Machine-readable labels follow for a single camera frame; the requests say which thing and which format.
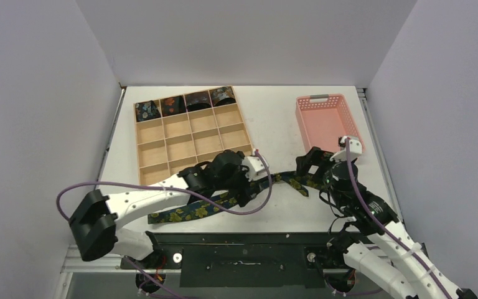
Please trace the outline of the blue yellow floral tie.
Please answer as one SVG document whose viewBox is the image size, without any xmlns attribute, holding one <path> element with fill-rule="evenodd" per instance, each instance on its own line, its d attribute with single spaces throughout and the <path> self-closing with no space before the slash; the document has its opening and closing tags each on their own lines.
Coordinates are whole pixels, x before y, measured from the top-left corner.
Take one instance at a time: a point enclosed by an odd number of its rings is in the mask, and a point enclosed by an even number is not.
<svg viewBox="0 0 478 299">
<path fill-rule="evenodd" d="M 314 178 L 311 174 L 297 175 L 294 171 L 285 171 L 271 175 L 273 184 L 284 182 L 297 190 L 300 195 L 308 197 L 308 188 L 317 190 L 327 186 L 326 180 Z M 237 196 L 230 192 L 212 196 L 211 200 L 218 205 L 231 209 L 238 205 Z M 148 224 L 166 224 L 175 222 L 187 222 L 203 219 L 221 213 L 222 210 L 204 200 L 192 202 L 186 206 L 172 208 L 162 212 L 155 212 L 147 216 Z"/>
</svg>

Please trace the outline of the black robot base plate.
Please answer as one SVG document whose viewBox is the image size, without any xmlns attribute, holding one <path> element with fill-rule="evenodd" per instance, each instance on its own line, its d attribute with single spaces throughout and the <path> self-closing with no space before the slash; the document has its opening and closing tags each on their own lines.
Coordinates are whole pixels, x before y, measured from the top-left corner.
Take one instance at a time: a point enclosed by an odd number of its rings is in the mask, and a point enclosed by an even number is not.
<svg viewBox="0 0 478 299">
<path fill-rule="evenodd" d="M 352 286 L 354 273 L 341 254 L 327 248 L 334 234 L 310 233 L 160 233 L 158 251 L 136 264 L 151 275 L 180 273 L 180 286 L 322 288 L 325 278 Z"/>
</svg>

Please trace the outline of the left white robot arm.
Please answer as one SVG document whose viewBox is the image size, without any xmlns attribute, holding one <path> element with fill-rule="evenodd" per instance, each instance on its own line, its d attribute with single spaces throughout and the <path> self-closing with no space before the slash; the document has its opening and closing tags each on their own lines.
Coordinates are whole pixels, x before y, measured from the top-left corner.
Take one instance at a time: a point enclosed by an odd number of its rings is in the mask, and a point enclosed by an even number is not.
<svg viewBox="0 0 478 299">
<path fill-rule="evenodd" d="M 217 191 L 229 191 L 238 196 L 238 203 L 246 204 L 253 197 L 248 186 L 267 168 L 259 153 L 246 156 L 226 150 L 150 186 L 132 185 L 130 192 L 106 195 L 99 189 L 90 191 L 68 224 L 84 262 L 118 254 L 153 268 L 161 259 L 156 238 L 148 231 L 127 229 L 127 224 L 153 212 L 185 206 L 192 199 L 208 201 Z"/>
</svg>

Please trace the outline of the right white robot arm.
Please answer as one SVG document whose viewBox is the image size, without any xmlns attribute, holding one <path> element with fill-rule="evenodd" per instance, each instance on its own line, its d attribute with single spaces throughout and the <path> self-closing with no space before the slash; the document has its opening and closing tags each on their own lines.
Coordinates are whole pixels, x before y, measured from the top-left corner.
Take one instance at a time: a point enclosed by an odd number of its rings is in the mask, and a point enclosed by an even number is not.
<svg viewBox="0 0 478 299">
<path fill-rule="evenodd" d="M 311 148 L 296 158 L 298 181 L 326 193 L 327 203 L 351 218 L 349 224 L 388 260 L 375 255 L 352 234 L 340 231 L 327 249 L 329 263 L 356 269 L 393 298 L 476 298 L 471 289 L 448 279 L 407 233 L 390 205 L 358 181 L 352 153 L 342 150 L 340 154 L 337 159 L 334 153 Z"/>
</svg>

